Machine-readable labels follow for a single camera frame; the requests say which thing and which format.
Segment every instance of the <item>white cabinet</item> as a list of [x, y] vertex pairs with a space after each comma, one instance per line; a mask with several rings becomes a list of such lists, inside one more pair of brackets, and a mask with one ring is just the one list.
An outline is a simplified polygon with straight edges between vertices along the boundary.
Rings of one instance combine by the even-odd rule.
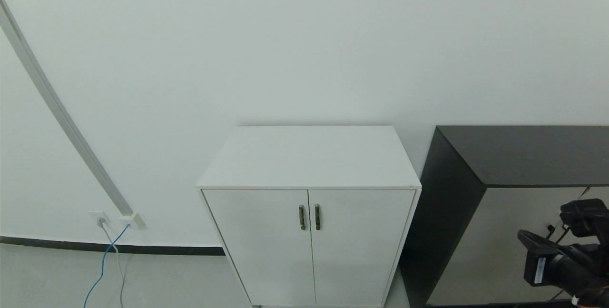
[[391, 126], [235, 128], [197, 186], [252, 305], [366, 307], [421, 188]]

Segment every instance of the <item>cable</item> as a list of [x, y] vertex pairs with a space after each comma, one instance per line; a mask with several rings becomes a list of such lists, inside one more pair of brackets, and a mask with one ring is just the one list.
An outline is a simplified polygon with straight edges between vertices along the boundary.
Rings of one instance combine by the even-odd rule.
[[561, 289], [561, 291], [559, 291], [556, 295], [554, 295], [551, 299], [549, 299], [548, 301], [554, 301], [557, 297], [559, 297], [560, 294], [563, 293], [563, 291], [565, 291], [564, 289]]
[[[104, 227], [104, 223], [107, 223], [107, 222], [104, 220], [101, 223], [100, 227], [102, 228], [102, 230], [104, 230], [104, 233], [106, 234], [106, 237], [108, 237], [108, 241], [112, 242], [112, 238], [110, 238], [110, 235], [108, 234], [108, 231]], [[118, 271], [120, 273], [120, 279], [122, 280], [122, 283], [120, 284], [120, 295], [119, 295], [120, 308], [124, 308], [122, 306], [122, 291], [125, 288], [125, 275], [123, 275], [123, 273], [122, 273], [122, 267], [120, 266], [120, 257], [119, 257], [119, 253], [118, 253], [118, 248], [116, 248], [116, 245], [112, 245], [112, 247], [116, 251], [116, 264], [118, 265]]]
[[87, 293], [87, 297], [85, 297], [85, 303], [82, 305], [82, 308], [86, 308], [86, 306], [87, 306], [87, 300], [89, 300], [89, 295], [91, 295], [91, 292], [93, 291], [95, 286], [97, 286], [97, 284], [100, 282], [100, 280], [102, 280], [102, 277], [104, 277], [104, 263], [105, 263], [106, 255], [108, 254], [108, 251], [114, 246], [116, 241], [119, 240], [119, 238], [127, 230], [127, 228], [129, 228], [129, 225], [125, 226], [124, 230], [122, 230], [122, 232], [118, 235], [118, 237], [116, 237], [116, 239], [110, 245], [108, 245], [108, 248], [106, 249], [106, 251], [104, 251], [104, 255], [102, 256], [102, 273], [99, 276], [99, 278], [95, 281], [95, 283], [93, 284], [91, 289], [89, 289], [89, 293]]
[[567, 235], [567, 233], [569, 233], [569, 231], [570, 231], [570, 228], [567, 227], [565, 232], [563, 232], [563, 234], [560, 236], [560, 238], [558, 238], [556, 240], [556, 243], [560, 243], [560, 241], [563, 240], [563, 238]]

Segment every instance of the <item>cabinet top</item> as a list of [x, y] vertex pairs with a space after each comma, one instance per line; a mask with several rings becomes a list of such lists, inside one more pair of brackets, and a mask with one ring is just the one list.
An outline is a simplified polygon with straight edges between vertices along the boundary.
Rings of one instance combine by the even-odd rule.
[[393, 126], [237, 127], [203, 189], [419, 189]]

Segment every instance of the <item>cabinet door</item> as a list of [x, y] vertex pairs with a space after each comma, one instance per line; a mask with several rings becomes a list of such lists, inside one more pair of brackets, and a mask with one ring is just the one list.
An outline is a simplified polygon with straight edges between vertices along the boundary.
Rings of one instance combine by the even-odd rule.
[[414, 194], [414, 190], [309, 191], [318, 305], [381, 305]]
[[203, 192], [252, 304], [315, 304], [307, 191]]

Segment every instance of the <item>cabinet handle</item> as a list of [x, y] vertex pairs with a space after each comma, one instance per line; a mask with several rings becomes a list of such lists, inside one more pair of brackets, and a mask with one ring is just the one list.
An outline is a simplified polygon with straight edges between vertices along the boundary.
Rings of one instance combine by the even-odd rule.
[[320, 230], [321, 226], [319, 224], [319, 205], [315, 204], [315, 229]]
[[305, 207], [302, 204], [298, 207], [298, 215], [300, 217], [300, 229], [305, 230]]

